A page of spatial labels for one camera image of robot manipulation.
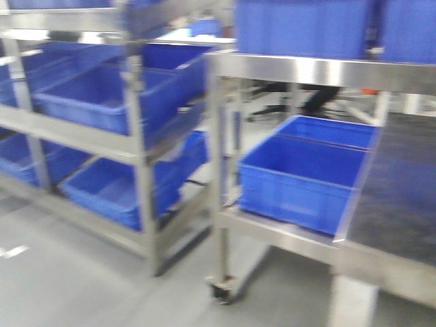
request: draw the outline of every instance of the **black pants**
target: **black pants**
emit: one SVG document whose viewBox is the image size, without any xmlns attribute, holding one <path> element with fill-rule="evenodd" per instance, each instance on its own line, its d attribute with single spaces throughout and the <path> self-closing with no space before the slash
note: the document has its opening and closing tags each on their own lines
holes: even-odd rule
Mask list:
<svg viewBox="0 0 436 327">
<path fill-rule="evenodd" d="M 303 109 L 306 113 L 314 113 L 319 112 L 322 109 L 322 106 L 334 99 L 338 92 L 341 90 L 340 87 L 323 87 L 321 85 L 302 85 L 303 90 L 318 90 L 315 92 L 303 106 Z"/>
</svg>

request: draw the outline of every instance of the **metal shelving unit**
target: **metal shelving unit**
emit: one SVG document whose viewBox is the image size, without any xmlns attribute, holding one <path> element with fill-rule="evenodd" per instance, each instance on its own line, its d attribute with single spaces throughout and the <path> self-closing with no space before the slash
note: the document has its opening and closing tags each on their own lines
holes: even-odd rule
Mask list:
<svg viewBox="0 0 436 327">
<path fill-rule="evenodd" d="M 213 296 L 227 303 L 236 297 L 250 274 L 234 278 L 230 274 L 228 244 L 229 232 L 252 236 L 267 245 L 276 246 L 305 257 L 333 265 L 336 264 L 338 243 L 333 237 L 310 232 L 296 225 L 279 223 L 238 209 L 238 190 L 230 188 L 229 172 L 225 160 L 224 126 L 227 114 L 223 102 L 223 80 L 246 78 L 294 84 L 318 84 L 352 89 L 368 88 L 381 92 L 372 122 L 385 125 L 392 92 L 436 94 L 436 66 L 382 63 L 377 61 L 341 61 L 302 57 L 264 56 L 240 54 L 234 50 L 208 54 L 209 94 L 208 112 L 211 117 L 211 143 L 213 145 L 213 171 L 211 201 L 213 239 L 215 244 L 214 271 L 210 278 Z M 236 153 L 242 146 L 241 113 L 235 119 Z"/>
<path fill-rule="evenodd" d="M 195 196 L 178 204 L 178 210 L 172 214 L 171 220 L 166 225 L 162 226 L 155 217 L 153 166 L 160 157 L 173 149 L 184 135 L 169 135 L 151 150 L 144 150 L 138 94 L 146 86 L 140 79 L 142 65 L 134 45 L 139 43 L 137 35 L 142 32 L 165 25 L 191 11 L 207 8 L 216 2 L 217 0 L 163 0 L 137 11 L 128 11 L 126 0 L 117 0 L 116 7 L 110 8 L 9 10 L 7 0 L 0 0 L 0 31 L 7 55 L 15 58 L 9 67 L 20 108 L 1 105 L 0 125 L 27 135 L 32 159 L 38 163 L 37 176 L 42 185 L 41 189 L 35 189 L 1 176 L 2 187 L 21 196 L 36 199 L 38 204 L 60 216 L 147 258 L 153 274 L 158 275 L 163 266 L 166 250 L 174 244 L 182 229 L 206 208 L 209 186 L 207 183 L 202 184 Z M 129 24 L 136 18 L 140 19 L 142 24 L 140 31 L 135 27 L 136 30 L 133 32 Z M 5 34 L 10 29 L 119 33 L 127 57 L 128 69 L 123 74 L 123 78 L 131 135 L 110 133 L 34 112 L 18 42 Z M 40 139 L 132 165 L 135 168 L 136 190 L 140 198 L 140 217 L 142 226 L 145 226 L 144 231 L 135 232 L 124 228 L 51 192 L 52 185 L 48 179 Z"/>
</svg>

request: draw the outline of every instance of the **stainless steel shelf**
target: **stainless steel shelf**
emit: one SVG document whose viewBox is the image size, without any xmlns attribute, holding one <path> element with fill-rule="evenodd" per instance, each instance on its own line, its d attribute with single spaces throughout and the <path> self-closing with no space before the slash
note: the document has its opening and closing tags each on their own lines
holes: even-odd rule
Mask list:
<svg viewBox="0 0 436 327">
<path fill-rule="evenodd" d="M 436 308 L 435 132 L 436 118 L 390 114 L 335 244 L 337 273 Z"/>
<path fill-rule="evenodd" d="M 138 20 L 140 31 L 150 31 L 188 13 L 206 9 L 218 0 L 163 0 L 131 12 L 118 8 L 0 10 L 0 29 L 44 29 L 122 33 Z"/>
<path fill-rule="evenodd" d="M 225 169 L 226 126 L 223 81 L 225 78 L 246 78 L 252 80 L 269 80 L 296 84 L 318 84 L 347 88 L 368 88 L 380 90 L 377 99 L 375 124 L 383 125 L 386 121 L 391 92 L 419 93 L 436 95 L 436 65 L 414 65 L 408 63 L 384 63 L 378 61 L 350 61 L 304 57 L 266 56 L 259 54 L 241 54 L 235 50 L 222 50 L 207 54 L 209 72 L 208 112 L 211 117 L 211 138 L 213 152 L 213 171 L 218 172 L 212 181 L 212 201 L 214 217 L 215 267 L 212 286 L 216 297 L 226 302 L 232 291 L 228 266 L 230 249 L 228 233 L 237 231 L 252 236 L 269 245 L 287 251 L 299 253 L 333 266 L 343 253 L 339 243 L 295 225 L 277 223 L 257 215 L 244 213 L 233 206 L 225 207 L 228 200 L 227 180 L 229 170 Z M 235 127 L 241 139 L 240 123 Z M 370 271 L 371 257 L 366 261 L 366 270 Z M 358 264 L 350 264 L 350 271 L 356 270 Z"/>
<path fill-rule="evenodd" d="M 333 264 L 337 250 L 333 243 L 333 236 L 248 213 L 236 206 L 220 213 L 217 227 L 252 236 L 274 247 L 329 265 Z"/>
<path fill-rule="evenodd" d="M 164 26 L 171 20 L 195 11 L 206 9 L 218 0 L 163 0 L 139 10 L 121 9 L 123 1 L 117 1 L 118 7 L 64 10 L 8 10 L 7 1 L 0 0 L 0 33 L 4 37 L 8 56 L 15 57 L 10 66 L 15 78 L 14 90 L 20 109 L 0 105 L 0 125 L 27 135 L 32 160 L 37 168 L 37 176 L 44 190 L 22 189 L 26 197 L 38 198 L 38 204 L 46 206 L 60 216 L 100 235 L 112 242 L 147 257 L 152 273 L 160 273 L 164 251 L 175 244 L 182 229 L 206 208 L 208 187 L 194 198 L 190 198 L 177 210 L 171 221 L 162 229 L 161 222 L 155 216 L 154 174 L 156 160 L 173 149 L 181 141 L 181 135 L 171 135 L 176 142 L 168 138 L 155 144 L 152 151 L 145 151 L 142 115 L 138 100 L 138 84 L 141 64 L 135 53 L 127 51 L 127 71 L 123 74 L 124 99 L 127 108 L 130 136 L 110 133 L 61 119 L 52 118 L 34 112 L 26 74 L 22 65 L 18 42 L 10 29 L 42 29 L 53 31 L 94 31 L 118 33 L 117 42 L 146 43 L 142 40 L 147 31 Z M 52 186 L 46 169 L 40 140 L 50 140 L 72 148 L 80 149 L 134 167 L 135 187 L 138 194 L 140 219 L 146 226 L 146 232 L 135 233 L 122 226 L 107 221 L 66 199 L 51 193 Z M 17 181 L 6 181 L 4 185 L 12 189 L 26 188 Z"/>
<path fill-rule="evenodd" d="M 68 199 L 26 185 L 4 174 L 0 174 L 0 185 L 2 189 L 16 196 L 29 198 L 36 205 L 47 208 L 84 230 L 109 240 L 141 257 L 147 258 L 150 255 L 150 249 L 146 241 L 147 231 L 130 230 L 77 206 Z M 199 211 L 205 208 L 207 196 L 208 186 L 205 186 L 197 191 L 192 198 L 178 205 L 177 212 L 172 214 L 172 220 L 156 235 L 160 255 L 174 244 L 175 240 L 183 234 L 184 227 L 197 217 L 196 214 Z"/>
<path fill-rule="evenodd" d="M 436 95 L 436 65 L 241 54 L 208 54 L 217 76 Z"/>
<path fill-rule="evenodd" d="M 135 154 L 133 136 L 111 133 L 9 106 L 0 105 L 0 126 L 129 165 L 142 164 L 145 159 L 149 162 L 157 161 L 187 135 L 170 134 L 139 157 Z"/>
</svg>

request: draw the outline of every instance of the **blue bin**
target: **blue bin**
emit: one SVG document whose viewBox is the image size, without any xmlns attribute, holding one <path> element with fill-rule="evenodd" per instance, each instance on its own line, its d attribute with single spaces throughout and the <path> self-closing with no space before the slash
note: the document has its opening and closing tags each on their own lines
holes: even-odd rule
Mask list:
<svg viewBox="0 0 436 327">
<path fill-rule="evenodd" d="M 56 57 L 70 57 L 74 73 L 84 72 L 123 54 L 123 47 L 112 45 L 51 42 L 42 46 L 45 53 Z"/>
<path fill-rule="evenodd" d="M 146 69 L 176 72 L 180 87 L 188 99 L 201 95 L 206 89 L 206 59 L 203 54 L 212 46 L 180 44 L 148 44 L 141 50 Z"/>
<path fill-rule="evenodd" d="M 240 52 L 361 59 L 373 0 L 238 0 Z"/>
<path fill-rule="evenodd" d="M 82 151 L 48 141 L 43 141 L 42 146 L 48 175 L 53 183 L 71 174 L 90 157 Z M 16 134 L 0 141 L 0 170 L 25 183 L 39 186 L 25 135 Z"/>
<path fill-rule="evenodd" d="M 155 166 L 158 217 L 180 199 L 174 174 L 175 166 L 171 163 Z M 60 188 L 72 202 L 128 228 L 142 230 L 133 167 L 99 159 L 63 181 Z"/>
<path fill-rule="evenodd" d="M 181 93 L 178 76 L 144 73 L 147 90 L 140 97 L 147 133 L 163 127 L 188 99 Z M 33 96 L 44 114 L 119 134 L 129 134 L 120 70 L 101 66 L 78 74 Z"/>
<path fill-rule="evenodd" d="M 191 31 L 192 37 L 197 35 L 213 35 L 215 37 L 222 37 L 223 31 L 219 19 L 216 18 L 203 18 L 193 22 L 188 26 Z"/>
<path fill-rule="evenodd" d="M 275 133 L 281 136 L 371 149 L 378 130 L 377 127 L 371 125 L 296 116 L 276 128 Z"/>
<path fill-rule="evenodd" d="M 0 66 L 0 104 L 17 107 L 14 85 L 10 79 L 7 65 Z"/>
<path fill-rule="evenodd" d="M 166 123 L 161 129 L 147 134 L 145 140 L 146 149 L 151 149 L 165 139 L 177 139 L 197 127 L 203 120 L 205 102 L 201 101 L 187 107 L 188 110 L 178 112 L 177 116 Z"/>
<path fill-rule="evenodd" d="M 183 183 L 207 161 L 206 134 L 203 131 L 194 131 L 187 137 L 177 161 Z"/>
<path fill-rule="evenodd" d="M 436 1 L 386 0 L 382 22 L 383 60 L 436 63 Z"/>
<path fill-rule="evenodd" d="M 111 6 L 111 0 L 9 0 L 10 9 L 72 9 Z"/>
<path fill-rule="evenodd" d="M 335 234 L 367 153 L 272 136 L 241 160 L 240 207 Z"/>
</svg>

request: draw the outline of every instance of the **person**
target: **person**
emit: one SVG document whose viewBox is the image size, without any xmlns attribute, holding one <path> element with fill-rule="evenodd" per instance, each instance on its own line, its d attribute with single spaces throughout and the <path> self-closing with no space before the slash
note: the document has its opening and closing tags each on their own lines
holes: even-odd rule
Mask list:
<svg viewBox="0 0 436 327">
<path fill-rule="evenodd" d="M 334 99 L 337 96 L 340 87 L 325 87 L 321 85 L 302 85 L 303 90 L 316 90 L 309 100 L 300 108 L 301 114 L 318 118 L 328 118 L 324 112 L 323 105 Z"/>
</svg>

